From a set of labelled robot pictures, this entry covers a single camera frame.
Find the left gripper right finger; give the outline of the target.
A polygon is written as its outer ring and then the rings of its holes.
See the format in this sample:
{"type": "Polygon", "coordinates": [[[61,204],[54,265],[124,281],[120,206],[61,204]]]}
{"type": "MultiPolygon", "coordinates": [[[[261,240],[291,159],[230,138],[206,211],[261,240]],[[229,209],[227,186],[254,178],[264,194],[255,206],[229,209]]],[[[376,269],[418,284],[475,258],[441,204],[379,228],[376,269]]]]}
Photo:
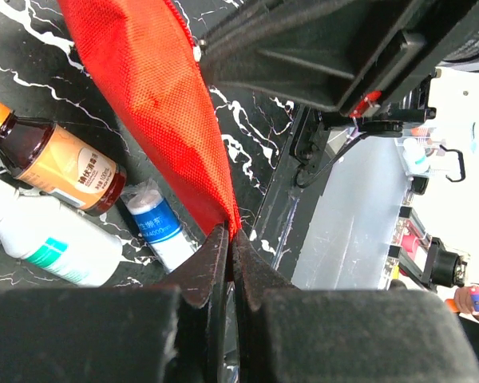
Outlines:
{"type": "Polygon", "coordinates": [[[422,290],[300,290],[232,240],[242,382],[479,382],[458,319],[422,290]]]}

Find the red first aid pouch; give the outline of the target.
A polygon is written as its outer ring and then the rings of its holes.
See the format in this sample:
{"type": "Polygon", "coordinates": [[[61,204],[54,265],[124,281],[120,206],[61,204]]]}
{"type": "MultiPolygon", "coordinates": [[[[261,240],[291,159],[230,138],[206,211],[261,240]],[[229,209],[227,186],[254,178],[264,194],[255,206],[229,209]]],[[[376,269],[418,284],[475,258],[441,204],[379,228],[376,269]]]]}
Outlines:
{"type": "Polygon", "coordinates": [[[241,227],[192,35],[170,1],[62,1],[91,78],[203,232],[241,227]]]}

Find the white green medicine bottle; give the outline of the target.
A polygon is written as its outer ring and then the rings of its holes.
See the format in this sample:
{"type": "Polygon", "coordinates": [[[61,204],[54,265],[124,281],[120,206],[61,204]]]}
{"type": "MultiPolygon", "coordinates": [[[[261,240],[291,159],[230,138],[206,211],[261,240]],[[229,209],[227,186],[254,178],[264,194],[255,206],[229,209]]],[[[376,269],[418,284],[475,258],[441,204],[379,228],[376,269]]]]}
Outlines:
{"type": "Polygon", "coordinates": [[[83,287],[104,285],[124,260],[116,236],[55,197],[23,195],[1,179],[0,243],[10,257],[83,287]]]}

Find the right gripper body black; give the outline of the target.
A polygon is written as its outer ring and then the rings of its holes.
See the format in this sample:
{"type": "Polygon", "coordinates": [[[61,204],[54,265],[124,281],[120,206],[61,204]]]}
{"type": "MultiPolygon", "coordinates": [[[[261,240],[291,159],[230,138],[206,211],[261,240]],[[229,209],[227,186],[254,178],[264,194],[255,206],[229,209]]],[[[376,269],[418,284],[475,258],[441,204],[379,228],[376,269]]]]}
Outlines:
{"type": "Polygon", "coordinates": [[[351,115],[400,101],[440,64],[479,61],[479,1],[248,1],[209,30],[210,85],[351,115]]]}

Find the white blue spray bottle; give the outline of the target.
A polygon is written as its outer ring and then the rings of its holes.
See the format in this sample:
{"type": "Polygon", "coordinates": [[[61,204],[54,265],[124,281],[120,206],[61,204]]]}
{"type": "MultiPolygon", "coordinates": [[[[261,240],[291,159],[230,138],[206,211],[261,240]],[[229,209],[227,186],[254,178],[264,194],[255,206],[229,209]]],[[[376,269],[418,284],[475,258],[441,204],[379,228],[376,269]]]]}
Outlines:
{"type": "Polygon", "coordinates": [[[155,180],[126,186],[121,198],[144,241],[168,273],[194,255],[196,247],[155,180]]]}

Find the brown bottle orange cap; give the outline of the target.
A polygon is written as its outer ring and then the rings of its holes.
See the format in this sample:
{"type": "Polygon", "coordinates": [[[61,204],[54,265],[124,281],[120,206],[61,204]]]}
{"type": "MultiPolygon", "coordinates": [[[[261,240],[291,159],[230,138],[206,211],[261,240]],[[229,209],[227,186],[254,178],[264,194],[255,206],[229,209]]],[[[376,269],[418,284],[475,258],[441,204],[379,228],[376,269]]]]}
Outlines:
{"type": "Polygon", "coordinates": [[[52,120],[17,116],[0,102],[0,158],[23,183],[89,215],[119,199],[126,171],[52,120]]]}

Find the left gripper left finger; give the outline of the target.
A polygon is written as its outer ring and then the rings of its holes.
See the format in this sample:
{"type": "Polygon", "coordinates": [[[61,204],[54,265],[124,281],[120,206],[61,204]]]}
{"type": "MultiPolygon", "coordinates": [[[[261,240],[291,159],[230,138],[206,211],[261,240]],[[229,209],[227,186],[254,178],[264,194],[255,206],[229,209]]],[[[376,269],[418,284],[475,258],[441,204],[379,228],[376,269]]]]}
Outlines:
{"type": "Polygon", "coordinates": [[[157,284],[0,294],[0,382],[217,382],[228,225],[157,284]]]}

